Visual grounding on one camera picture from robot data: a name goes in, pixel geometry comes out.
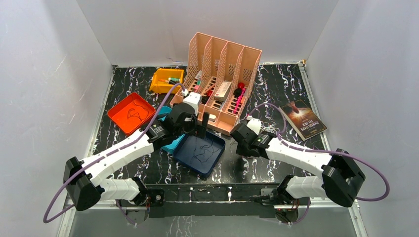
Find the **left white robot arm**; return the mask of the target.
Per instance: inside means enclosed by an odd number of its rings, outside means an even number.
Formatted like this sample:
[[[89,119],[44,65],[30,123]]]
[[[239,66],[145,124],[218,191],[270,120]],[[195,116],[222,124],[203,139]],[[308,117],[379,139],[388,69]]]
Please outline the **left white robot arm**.
[[[144,205],[156,193],[148,189],[138,177],[110,179],[116,170],[137,158],[170,145],[181,135],[204,137],[209,114],[198,112],[189,104],[179,103],[166,115],[154,115],[144,131],[136,131],[128,138],[95,156],[66,161],[63,185],[77,211],[95,206],[99,201],[126,200]]]

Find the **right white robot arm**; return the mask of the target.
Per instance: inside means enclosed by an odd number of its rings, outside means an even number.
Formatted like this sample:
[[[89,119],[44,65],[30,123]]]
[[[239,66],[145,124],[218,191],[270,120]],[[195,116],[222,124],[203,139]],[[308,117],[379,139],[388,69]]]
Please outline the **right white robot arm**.
[[[288,175],[266,198],[292,204],[299,198],[328,198],[351,207],[366,177],[355,161],[342,152],[313,152],[311,149],[280,140],[273,133],[256,134],[246,124],[236,125],[230,136],[237,142],[236,153],[245,157],[262,157],[293,165],[311,175]]]

